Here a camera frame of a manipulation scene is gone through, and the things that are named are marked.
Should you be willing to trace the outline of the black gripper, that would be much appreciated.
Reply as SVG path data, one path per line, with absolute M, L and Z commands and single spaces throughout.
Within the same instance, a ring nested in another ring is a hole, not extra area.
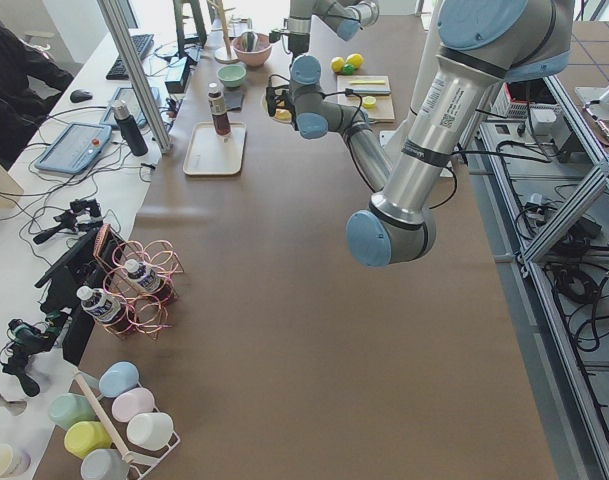
M 290 84 L 286 77 L 270 74 L 265 88 L 265 107 L 270 118 L 295 125 L 295 109 L 290 98 Z

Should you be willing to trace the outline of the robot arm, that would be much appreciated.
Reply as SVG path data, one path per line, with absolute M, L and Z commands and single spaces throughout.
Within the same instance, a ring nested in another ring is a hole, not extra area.
M 372 189 L 366 209 L 346 225 L 353 257 L 382 267 L 424 256 L 436 226 L 427 198 L 486 91 L 502 82 L 541 79 L 568 63 L 570 1 L 441 1 L 431 19 L 413 94 L 418 110 L 397 130 L 389 154 L 366 112 L 327 100 L 321 66 L 309 52 L 311 21 L 342 39 L 374 24 L 374 1 L 294 1 L 283 30 L 292 56 L 284 92 L 295 130 L 306 139 L 330 132 L 345 145 Z
M 313 17 L 349 41 L 360 29 L 373 25 L 379 14 L 378 1 L 292 0 L 286 19 L 288 51 L 295 57 L 309 51 Z

